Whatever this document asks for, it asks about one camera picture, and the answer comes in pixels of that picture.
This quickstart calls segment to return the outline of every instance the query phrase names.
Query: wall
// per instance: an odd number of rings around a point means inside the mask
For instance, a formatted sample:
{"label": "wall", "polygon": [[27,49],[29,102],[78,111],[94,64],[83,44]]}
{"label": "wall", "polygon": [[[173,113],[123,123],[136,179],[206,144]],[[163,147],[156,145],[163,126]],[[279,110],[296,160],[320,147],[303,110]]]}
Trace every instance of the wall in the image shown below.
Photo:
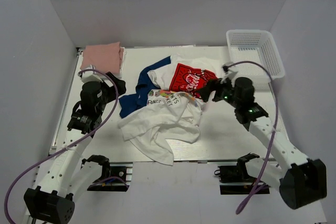
{"label": "wall", "polygon": [[271,29],[286,70],[275,88],[290,139],[327,166],[328,223],[336,223],[335,14],[336,0],[287,0]]}
{"label": "wall", "polygon": [[224,45],[229,29],[269,30],[285,0],[51,0],[77,47]]}
{"label": "wall", "polygon": [[[48,154],[75,47],[50,0],[0,0],[0,200],[29,165]],[[19,181],[9,210],[16,223],[35,173]],[[5,220],[0,211],[0,223]]]}

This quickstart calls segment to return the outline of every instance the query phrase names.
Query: white cloth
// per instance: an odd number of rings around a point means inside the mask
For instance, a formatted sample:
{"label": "white cloth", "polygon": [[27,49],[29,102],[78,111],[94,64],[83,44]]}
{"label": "white cloth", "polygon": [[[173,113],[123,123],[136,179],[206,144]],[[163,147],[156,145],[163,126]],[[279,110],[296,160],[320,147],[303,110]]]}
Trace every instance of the white cloth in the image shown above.
{"label": "white cloth", "polygon": [[153,84],[163,90],[195,93],[211,79],[224,75],[221,63],[209,58],[185,59],[180,55],[171,55],[171,64],[148,72]]}
{"label": "white cloth", "polygon": [[185,92],[169,97],[152,96],[156,102],[134,111],[118,122],[124,140],[150,159],[173,165],[174,155],[167,138],[194,143],[200,135],[202,102]]}

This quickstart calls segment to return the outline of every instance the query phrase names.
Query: pink cloth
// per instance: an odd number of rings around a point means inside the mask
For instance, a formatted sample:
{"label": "pink cloth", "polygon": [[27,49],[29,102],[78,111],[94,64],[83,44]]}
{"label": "pink cloth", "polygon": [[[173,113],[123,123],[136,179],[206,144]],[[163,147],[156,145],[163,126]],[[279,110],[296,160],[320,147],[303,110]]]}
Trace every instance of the pink cloth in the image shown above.
{"label": "pink cloth", "polygon": [[120,42],[108,45],[87,46],[83,52],[83,62],[80,69],[94,65],[102,72],[120,73],[124,49]]}

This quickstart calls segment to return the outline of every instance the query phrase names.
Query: laundry basket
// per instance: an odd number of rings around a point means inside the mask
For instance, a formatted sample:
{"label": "laundry basket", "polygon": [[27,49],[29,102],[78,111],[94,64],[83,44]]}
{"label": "laundry basket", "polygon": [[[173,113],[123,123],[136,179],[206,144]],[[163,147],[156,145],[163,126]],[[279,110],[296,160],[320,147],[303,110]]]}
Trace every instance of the laundry basket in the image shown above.
{"label": "laundry basket", "polygon": [[[273,79],[285,76],[273,36],[262,30],[229,30],[226,33],[230,59],[233,62],[250,60],[264,66]],[[270,82],[262,68],[252,64],[237,65],[238,77],[250,78],[256,89],[268,88]]]}

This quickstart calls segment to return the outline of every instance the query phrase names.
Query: robotic arm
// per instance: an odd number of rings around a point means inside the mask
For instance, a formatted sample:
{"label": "robotic arm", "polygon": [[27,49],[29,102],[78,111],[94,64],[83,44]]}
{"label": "robotic arm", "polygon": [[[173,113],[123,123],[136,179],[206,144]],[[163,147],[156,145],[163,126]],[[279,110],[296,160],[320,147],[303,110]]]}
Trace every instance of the robotic arm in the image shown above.
{"label": "robotic arm", "polygon": [[[213,101],[226,101],[235,108],[236,119],[267,148],[271,140],[273,123],[268,113],[255,102],[253,83],[245,77],[237,78],[234,87],[231,78],[234,72],[224,79],[211,80],[198,90],[206,102],[212,91]],[[275,132],[271,148],[279,167],[266,165],[261,180],[278,190],[284,202],[297,209],[327,196],[326,166],[317,159],[311,160],[306,154],[292,145],[281,132]],[[238,159],[237,167],[243,179],[258,177],[264,160],[256,154],[248,154]]]}
{"label": "robotic arm", "polygon": [[[119,94],[126,92],[124,81],[109,72],[107,76],[115,82]],[[72,142],[95,130],[102,122],[101,116],[106,104],[116,99],[114,87],[109,87],[94,73],[85,72],[81,78],[84,82],[80,93],[81,100],[72,110],[62,148],[68,148]],[[24,201],[33,218],[50,223],[68,223],[80,195],[94,181],[110,176],[109,159],[96,155],[84,159],[81,170],[72,176],[92,138],[93,135],[87,137],[57,156],[36,188],[26,190]]]}

